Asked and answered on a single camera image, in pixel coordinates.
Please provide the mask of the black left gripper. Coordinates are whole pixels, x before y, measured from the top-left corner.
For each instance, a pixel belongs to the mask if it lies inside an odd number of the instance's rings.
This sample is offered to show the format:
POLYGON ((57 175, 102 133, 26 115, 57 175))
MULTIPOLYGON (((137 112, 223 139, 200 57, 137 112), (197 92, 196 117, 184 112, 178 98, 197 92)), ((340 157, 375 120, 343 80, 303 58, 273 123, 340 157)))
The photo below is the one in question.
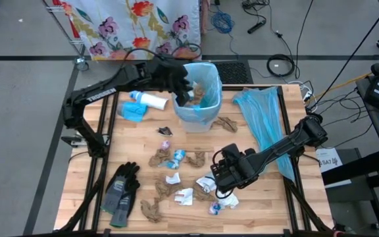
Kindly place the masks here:
POLYGON ((150 79, 145 89, 174 92, 178 106, 184 106, 195 97, 195 82, 186 79, 188 72, 182 63, 155 58, 147 61, 146 67, 150 79))

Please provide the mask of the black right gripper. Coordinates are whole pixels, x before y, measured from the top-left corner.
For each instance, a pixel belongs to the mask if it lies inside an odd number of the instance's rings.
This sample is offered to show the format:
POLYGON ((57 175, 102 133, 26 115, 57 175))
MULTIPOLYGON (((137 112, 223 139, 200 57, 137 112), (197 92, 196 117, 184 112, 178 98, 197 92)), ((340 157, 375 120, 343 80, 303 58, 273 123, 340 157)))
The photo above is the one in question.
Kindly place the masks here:
POLYGON ((245 154, 236 144, 230 144, 213 155, 211 172, 217 189, 223 194, 234 188, 243 189, 258 179, 262 157, 254 149, 247 152, 245 154))

